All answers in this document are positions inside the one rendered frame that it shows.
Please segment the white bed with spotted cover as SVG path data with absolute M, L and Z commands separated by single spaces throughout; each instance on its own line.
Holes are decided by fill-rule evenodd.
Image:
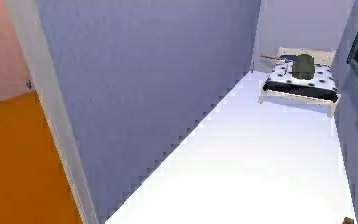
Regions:
M 300 54 L 309 54 L 314 58 L 315 74 L 311 80 L 292 76 L 293 61 Z M 258 102 L 262 103 L 266 97 L 281 97 L 327 105 L 327 116 L 332 117 L 341 98 L 331 72 L 334 56 L 335 51 L 280 47 L 276 57 L 281 60 L 275 60 L 274 68 L 260 88 Z

